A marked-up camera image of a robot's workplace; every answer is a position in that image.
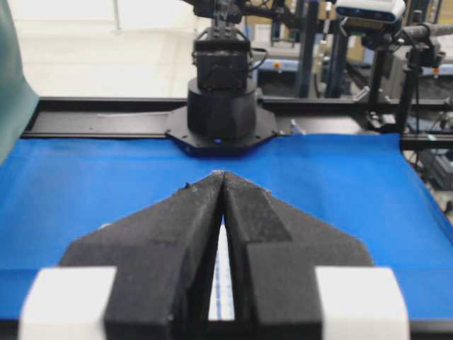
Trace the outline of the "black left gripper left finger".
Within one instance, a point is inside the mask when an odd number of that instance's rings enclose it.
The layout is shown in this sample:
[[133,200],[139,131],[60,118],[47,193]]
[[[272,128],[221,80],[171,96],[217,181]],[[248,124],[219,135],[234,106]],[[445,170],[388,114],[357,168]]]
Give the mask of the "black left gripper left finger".
[[224,174],[74,240],[36,276],[21,339],[169,339],[212,235]]

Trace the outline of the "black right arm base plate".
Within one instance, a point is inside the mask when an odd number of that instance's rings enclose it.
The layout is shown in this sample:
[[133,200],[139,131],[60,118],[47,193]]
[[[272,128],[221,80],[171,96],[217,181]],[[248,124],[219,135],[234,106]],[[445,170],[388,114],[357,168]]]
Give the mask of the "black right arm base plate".
[[274,113],[258,108],[256,126],[249,135],[237,140],[203,137],[188,128],[187,107],[184,106],[168,113],[165,134],[186,154],[201,157],[226,157],[250,152],[258,145],[277,137],[278,132]]

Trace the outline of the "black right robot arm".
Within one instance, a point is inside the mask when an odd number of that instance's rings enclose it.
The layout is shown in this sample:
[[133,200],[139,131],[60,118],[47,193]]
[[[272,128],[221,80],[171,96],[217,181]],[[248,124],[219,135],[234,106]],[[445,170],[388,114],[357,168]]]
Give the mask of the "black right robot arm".
[[259,107],[251,74],[254,48],[236,27],[244,16],[259,16],[299,28],[302,18],[284,1],[191,1],[196,16],[210,27],[193,41],[197,76],[188,84],[189,131],[213,142],[263,140],[276,133],[275,116]]

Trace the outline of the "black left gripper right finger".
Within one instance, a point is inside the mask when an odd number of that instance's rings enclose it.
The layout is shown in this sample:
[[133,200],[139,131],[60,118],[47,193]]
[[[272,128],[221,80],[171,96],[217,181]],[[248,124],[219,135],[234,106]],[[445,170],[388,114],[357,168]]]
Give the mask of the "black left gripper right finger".
[[394,272],[357,238],[227,172],[223,183],[241,311],[260,339],[408,339]]

